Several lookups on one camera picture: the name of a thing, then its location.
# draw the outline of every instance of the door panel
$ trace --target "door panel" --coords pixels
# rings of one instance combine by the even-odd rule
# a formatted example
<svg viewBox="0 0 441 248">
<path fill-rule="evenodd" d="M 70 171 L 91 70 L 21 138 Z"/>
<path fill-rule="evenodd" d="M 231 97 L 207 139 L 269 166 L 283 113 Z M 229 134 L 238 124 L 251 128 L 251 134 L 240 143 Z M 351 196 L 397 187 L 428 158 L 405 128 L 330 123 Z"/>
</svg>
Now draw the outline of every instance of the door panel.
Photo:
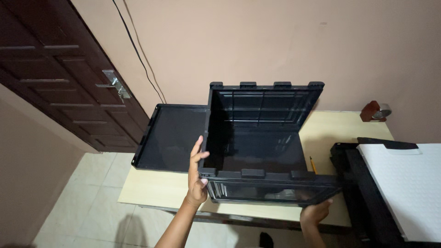
<svg viewBox="0 0 441 248">
<path fill-rule="evenodd" d="M 98 151 L 135 152 L 149 118 L 96 86 L 115 69 L 67 0 L 0 0 L 0 21 L 2 84 Z"/>
</svg>

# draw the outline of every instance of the wooden table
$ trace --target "wooden table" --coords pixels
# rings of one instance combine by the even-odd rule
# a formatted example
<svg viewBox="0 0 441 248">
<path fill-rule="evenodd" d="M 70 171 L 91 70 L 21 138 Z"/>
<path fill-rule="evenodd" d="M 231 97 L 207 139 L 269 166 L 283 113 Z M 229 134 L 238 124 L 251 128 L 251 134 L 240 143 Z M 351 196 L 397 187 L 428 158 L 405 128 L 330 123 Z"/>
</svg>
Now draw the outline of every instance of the wooden table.
<svg viewBox="0 0 441 248">
<path fill-rule="evenodd" d="M 309 171 L 312 171 L 309 163 L 309 157 L 311 156 L 318 174 L 336 174 L 329 159 L 329 150 L 334 143 L 356 143 L 357 137 L 393 140 L 384 122 L 362 122 L 359 115 L 360 112 L 311 112 L 299 133 Z M 132 167 L 118 202 L 176 211 L 179 209 L 186 193 L 186 173 L 137 170 Z M 350 227 L 351 222 L 343 194 L 340 193 L 334 196 L 333 199 L 334 203 L 330 207 L 329 216 L 321 223 Z M 208 199 L 201 205 L 198 213 L 201 215 L 217 213 L 242 221 L 260 218 L 298 223 L 301 210 L 300 207 L 290 206 L 214 204 Z"/>
</svg>

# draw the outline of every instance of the metal latch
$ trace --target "metal latch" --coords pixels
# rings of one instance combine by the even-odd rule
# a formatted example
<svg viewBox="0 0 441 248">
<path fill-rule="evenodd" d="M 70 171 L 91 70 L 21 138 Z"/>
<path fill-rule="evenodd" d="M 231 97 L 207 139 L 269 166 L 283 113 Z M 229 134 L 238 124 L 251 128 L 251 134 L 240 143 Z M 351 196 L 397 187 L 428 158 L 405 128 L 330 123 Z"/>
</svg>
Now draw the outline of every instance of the metal latch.
<svg viewBox="0 0 441 248">
<path fill-rule="evenodd" d="M 124 103 L 123 98 L 131 98 L 131 95 L 127 92 L 118 78 L 115 76 L 114 70 L 103 70 L 104 75 L 112 82 L 112 84 L 95 84 L 100 88 L 115 88 L 118 91 L 118 95 Z"/>
</svg>

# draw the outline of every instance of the black plastic storage box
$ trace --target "black plastic storage box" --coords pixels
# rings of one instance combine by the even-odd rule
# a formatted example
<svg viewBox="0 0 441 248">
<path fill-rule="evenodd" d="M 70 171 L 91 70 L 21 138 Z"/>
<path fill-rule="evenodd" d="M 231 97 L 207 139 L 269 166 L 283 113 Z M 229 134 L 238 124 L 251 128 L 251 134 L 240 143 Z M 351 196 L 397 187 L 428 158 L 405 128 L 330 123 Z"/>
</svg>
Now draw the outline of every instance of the black plastic storage box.
<svg viewBox="0 0 441 248">
<path fill-rule="evenodd" d="M 208 105 L 158 104 L 132 161 L 139 169 L 186 172 L 199 135 L 199 174 L 213 202 L 320 203 L 340 191 L 336 177 L 307 171 L 299 131 L 324 83 L 210 84 Z"/>
</svg>

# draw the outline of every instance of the pencil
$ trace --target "pencil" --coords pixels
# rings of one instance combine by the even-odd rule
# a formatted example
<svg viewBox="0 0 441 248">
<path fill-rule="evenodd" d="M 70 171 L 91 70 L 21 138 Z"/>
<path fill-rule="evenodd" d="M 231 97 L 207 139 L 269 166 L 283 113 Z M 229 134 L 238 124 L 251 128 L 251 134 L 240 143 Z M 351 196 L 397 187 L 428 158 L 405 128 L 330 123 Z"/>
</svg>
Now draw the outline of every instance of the pencil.
<svg viewBox="0 0 441 248">
<path fill-rule="evenodd" d="M 314 173 L 317 175 L 317 170 L 315 169 L 314 161 L 312 161 L 311 156 L 309 156 L 309 160 L 311 160 L 312 169 L 314 170 Z"/>
</svg>

